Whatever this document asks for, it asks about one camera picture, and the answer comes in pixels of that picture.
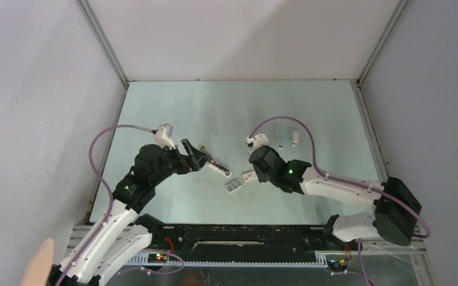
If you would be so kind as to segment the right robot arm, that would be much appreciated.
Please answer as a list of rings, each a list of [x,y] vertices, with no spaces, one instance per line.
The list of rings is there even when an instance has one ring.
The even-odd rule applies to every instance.
[[[345,243],[372,237],[408,246],[416,237],[414,230],[422,205],[401,179],[357,182],[333,176],[305,161],[284,161],[266,145],[250,153],[249,163],[260,183],[269,182],[286,193],[326,197],[362,209],[361,213],[329,218],[323,231],[328,248],[338,249]]]

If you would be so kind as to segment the staple tray with staples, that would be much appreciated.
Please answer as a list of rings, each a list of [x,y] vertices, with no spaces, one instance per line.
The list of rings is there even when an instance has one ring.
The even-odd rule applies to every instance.
[[[235,192],[242,187],[240,179],[234,179],[226,184],[226,189],[229,193]]]

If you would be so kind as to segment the cream stapler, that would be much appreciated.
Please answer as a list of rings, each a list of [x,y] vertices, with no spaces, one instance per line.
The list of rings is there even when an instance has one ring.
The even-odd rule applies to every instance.
[[[211,169],[225,176],[226,178],[231,177],[232,171],[229,168],[223,166],[221,163],[218,163],[216,160],[214,160],[213,156],[210,154],[210,152],[203,144],[199,145],[199,150],[208,155],[209,160],[207,164]]]

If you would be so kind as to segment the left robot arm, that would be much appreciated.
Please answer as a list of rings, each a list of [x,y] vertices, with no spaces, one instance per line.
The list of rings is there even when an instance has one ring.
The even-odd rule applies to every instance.
[[[211,158],[187,139],[181,142],[186,154],[156,144],[140,148],[134,165],[112,192],[109,209],[71,254],[52,266],[47,285],[106,285],[138,252],[163,244],[163,223],[141,211],[164,180],[197,172]]]

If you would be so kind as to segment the staple box sleeve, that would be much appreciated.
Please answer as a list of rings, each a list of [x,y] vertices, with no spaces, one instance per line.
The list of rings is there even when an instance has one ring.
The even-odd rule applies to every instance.
[[[243,173],[242,177],[245,183],[252,182],[258,179],[258,176],[254,170]]]

